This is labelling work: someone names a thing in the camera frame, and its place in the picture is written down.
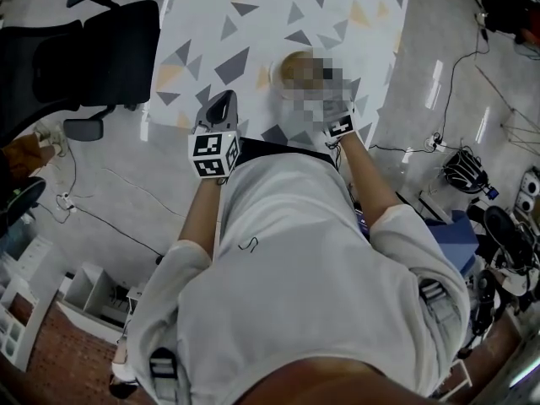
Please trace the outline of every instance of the office chair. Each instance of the office chair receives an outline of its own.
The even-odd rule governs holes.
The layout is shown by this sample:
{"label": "office chair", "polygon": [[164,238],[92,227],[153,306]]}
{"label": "office chair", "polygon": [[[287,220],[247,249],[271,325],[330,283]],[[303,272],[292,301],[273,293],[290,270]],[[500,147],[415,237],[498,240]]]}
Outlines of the office chair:
{"label": "office chair", "polygon": [[7,199],[0,200],[0,237],[28,210],[36,207],[37,200],[46,188],[41,177],[29,177],[21,187],[11,192]]}
{"label": "office chair", "polygon": [[[82,1],[67,0],[67,6]],[[89,119],[64,122],[69,138],[94,141],[103,137],[103,118],[117,105],[134,109],[149,100],[158,4],[90,1],[109,10],[84,25],[0,30],[0,147],[53,112],[104,106]]]}

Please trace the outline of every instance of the white cabinet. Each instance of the white cabinet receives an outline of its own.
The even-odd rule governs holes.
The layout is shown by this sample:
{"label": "white cabinet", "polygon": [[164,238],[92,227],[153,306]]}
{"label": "white cabinet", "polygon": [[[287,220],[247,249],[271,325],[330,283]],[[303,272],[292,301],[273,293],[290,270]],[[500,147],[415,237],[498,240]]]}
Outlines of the white cabinet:
{"label": "white cabinet", "polygon": [[[52,243],[39,237],[23,241],[19,251],[0,256],[0,353],[22,371],[26,371],[30,353],[41,323],[64,277],[60,255]],[[24,325],[10,312],[19,294],[32,306]]]}
{"label": "white cabinet", "polygon": [[127,302],[115,302],[116,284],[101,267],[85,263],[75,274],[60,309],[81,330],[116,344],[127,322]]}

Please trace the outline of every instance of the white floor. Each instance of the white floor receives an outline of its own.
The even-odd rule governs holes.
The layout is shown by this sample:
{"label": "white floor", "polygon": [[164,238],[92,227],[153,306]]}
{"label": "white floor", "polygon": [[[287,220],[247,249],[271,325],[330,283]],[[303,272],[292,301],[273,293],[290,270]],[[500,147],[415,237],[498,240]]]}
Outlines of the white floor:
{"label": "white floor", "polygon": [[[67,9],[65,1],[13,0],[6,25],[61,24],[76,18],[86,19],[101,10],[89,2]],[[476,47],[475,10],[473,0],[409,1],[397,65],[386,104],[380,109],[374,143],[422,149],[424,140],[440,130],[452,65]],[[445,141],[458,146],[462,140],[472,147],[501,193],[497,203],[507,207],[514,202],[523,171],[530,165],[540,165],[540,161],[506,142],[500,123],[509,110],[476,66],[512,106],[537,121],[540,62],[517,55],[512,40],[502,35],[490,35],[489,45],[489,54],[477,59],[471,57],[456,70]],[[435,68],[440,70],[439,77]],[[434,89],[439,90],[438,95],[430,96]],[[93,112],[84,109],[77,115],[86,117]],[[73,113],[57,113],[47,120],[60,121],[68,116],[73,117]],[[187,131],[150,123],[148,141],[144,142],[141,113],[118,110],[105,119],[102,140],[71,142],[77,161],[77,181],[73,188],[76,203],[165,253],[176,239],[197,189],[197,179],[186,157],[186,141]],[[426,189],[447,159],[443,154],[415,153],[406,157],[402,152],[371,151],[394,188],[407,194]],[[73,183],[72,157],[55,159],[40,176],[47,180],[40,202],[58,219],[64,219],[65,213],[57,208],[55,196]],[[465,198],[457,191],[441,186],[438,181],[432,184],[432,189],[443,207],[464,207]],[[156,255],[151,250],[85,213],[72,214],[65,224],[55,222],[42,208],[37,208],[35,215],[41,233],[62,249],[72,271],[82,262],[90,261],[104,267],[119,283],[132,285],[147,278],[155,267]]]}

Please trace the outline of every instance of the electrical outlet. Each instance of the electrical outlet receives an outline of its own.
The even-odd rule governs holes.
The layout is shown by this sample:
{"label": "electrical outlet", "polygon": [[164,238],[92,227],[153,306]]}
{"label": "electrical outlet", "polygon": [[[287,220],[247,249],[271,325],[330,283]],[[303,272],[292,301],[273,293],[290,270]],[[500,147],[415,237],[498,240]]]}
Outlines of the electrical outlet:
{"label": "electrical outlet", "polygon": [[435,137],[431,135],[428,139],[424,141],[424,146],[426,150],[433,150],[438,152],[444,152],[446,150],[446,143],[441,141],[440,143],[435,142]]}

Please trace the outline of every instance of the geometric pattern tablecloth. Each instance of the geometric pattern tablecloth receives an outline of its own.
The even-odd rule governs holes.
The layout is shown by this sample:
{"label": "geometric pattern tablecloth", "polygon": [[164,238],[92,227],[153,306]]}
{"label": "geometric pattern tablecloth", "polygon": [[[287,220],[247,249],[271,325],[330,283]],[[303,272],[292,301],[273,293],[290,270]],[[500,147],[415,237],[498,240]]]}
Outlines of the geometric pattern tablecloth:
{"label": "geometric pattern tablecloth", "polygon": [[295,118],[269,83],[273,62],[313,46],[344,64],[355,123],[375,132],[408,0],[169,0],[159,38],[148,118],[191,128],[209,98],[238,95],[242,136],[318,149],[319,133]]}

